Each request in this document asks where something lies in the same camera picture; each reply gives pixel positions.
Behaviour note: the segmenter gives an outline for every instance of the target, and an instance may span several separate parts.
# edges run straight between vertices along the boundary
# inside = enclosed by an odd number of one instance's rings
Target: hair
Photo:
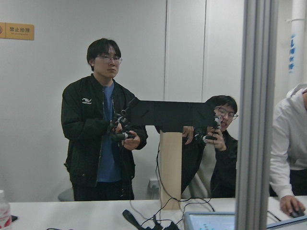
[[[87,63],[90,64],[90,60],[95,59],[100,54],[108,54],[110,47],[114,48],[116,56],[121,57],[119,46],[115,41],[101,38],[88,46],[86,55]]]
[[[206,103],[211,105],[212,107],[217,107],[219,105],[226,105],[233,108],[235,114],[237,113],[238,107],[236,101],[231,96],[226,95],[218,95],[209,98]]]

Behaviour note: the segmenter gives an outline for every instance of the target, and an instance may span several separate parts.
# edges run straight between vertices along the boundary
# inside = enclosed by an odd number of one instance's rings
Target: bottle label
[[[10,230],[12,223],[12,217],[9,211],[3,213],[3,216],[0,217],[0,229],[1,230]]]

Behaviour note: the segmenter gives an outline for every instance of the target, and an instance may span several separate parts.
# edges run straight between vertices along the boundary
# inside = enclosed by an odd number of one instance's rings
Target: table
[[[307,196],[297,197],[307,207]],[[208,204],[191,204],[203,202],[189,200],[181,203],[181,210],[163,210],[157,219],[171,219],[177,223],[182,218],[182,211],[212,211]],[[234,198],[211,199],[210,204],[215,211],[234,211],[236,200]],[[151,218],[160,209],[159,200],[132,200],[132,201],[89,201],[89,202],[29,202],[10,203],[12,215],[18,220],[12,225],[13,230],[46,230],[55,228],[60,230],[136,230],[122,215],[129,210],[136,220],[142,224],[145,219]],[[281,220],[290,219],[279,209],[279,200],[269,197],[268,210]],[[267,223],[276,222],[276,218],[268,213]],[[167,227],[169,220],[162,221]],[[152,220],[143,227],[153,227]],[[178,227],[184,230],[183,221]]]

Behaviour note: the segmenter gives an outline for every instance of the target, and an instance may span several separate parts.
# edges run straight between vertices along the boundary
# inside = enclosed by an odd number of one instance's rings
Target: black pants
[[[307,169],[290,170],[290,184],[295,196],[307,195]],[[270,196],[277,196],[270,186]]]
[[[131,186],[123,187],[122,181],[98,182],[96,187],[72,185],[75,201],[133,200]]]

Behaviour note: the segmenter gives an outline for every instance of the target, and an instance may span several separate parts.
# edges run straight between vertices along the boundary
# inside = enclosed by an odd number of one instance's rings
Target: yellow sign
[[[0,23],[0,38],[34,40],[34,25]]]

